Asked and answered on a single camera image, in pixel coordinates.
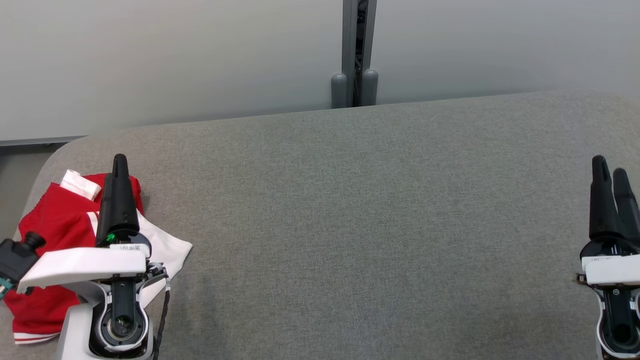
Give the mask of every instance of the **red and white clothing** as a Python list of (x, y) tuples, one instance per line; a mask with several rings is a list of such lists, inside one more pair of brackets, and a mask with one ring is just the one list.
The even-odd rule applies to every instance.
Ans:
[[(34, 231), (47, 242), (36, 250), (39, 256), (47, 251), (94, 247), (105, 174), (80, 178), (67, 172), (62, 186), (51, 183), (42, 198), (18, 225), (24, 238)], [(171, 279), (182, 268), (192, 244), (175, 238), (151, 224), (143, 216), (140, 183), (131, 177), (134, 200), (138, 210), (140, 233), (152, 247), (151, 261), (164, 263)], [(164, 288), (164, 280), (143, 289), (143, 306)], [(13, 336), (16, 344), (50, 340), (60, 333), (67, 309), (79, 304), (76, 294), (62, 286), (35, 288), (29, 296), (9, 292), (4, 301), (13, 313)]]

